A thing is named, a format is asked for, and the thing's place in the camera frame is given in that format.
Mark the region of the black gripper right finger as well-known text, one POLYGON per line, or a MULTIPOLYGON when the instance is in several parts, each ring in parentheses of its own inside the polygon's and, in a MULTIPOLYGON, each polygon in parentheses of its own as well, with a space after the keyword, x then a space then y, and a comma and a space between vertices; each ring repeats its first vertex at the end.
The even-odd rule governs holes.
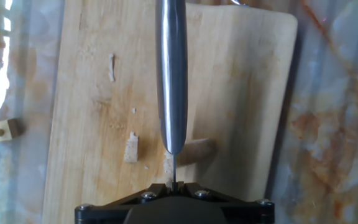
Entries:
POLYGON ((224 214, 230 218, 273 218, 274 203, 268 199, 259 199, 253 202, 224 195, 215 190, 207 189, 197 183, 187 183, 179 187, 180 193, 192 199, 216 205, 224 214))

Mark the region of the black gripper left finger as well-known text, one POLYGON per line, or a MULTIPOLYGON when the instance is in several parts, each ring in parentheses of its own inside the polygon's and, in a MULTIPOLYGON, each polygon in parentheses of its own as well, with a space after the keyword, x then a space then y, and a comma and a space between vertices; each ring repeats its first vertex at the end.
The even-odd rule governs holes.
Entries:
POLYGON ((166 197, 169 193, 170 189, 166 184, 152 184, 145 190, 107 205, 81 204, 75 208, 75 218, 125 218, 136 205, 166 197))

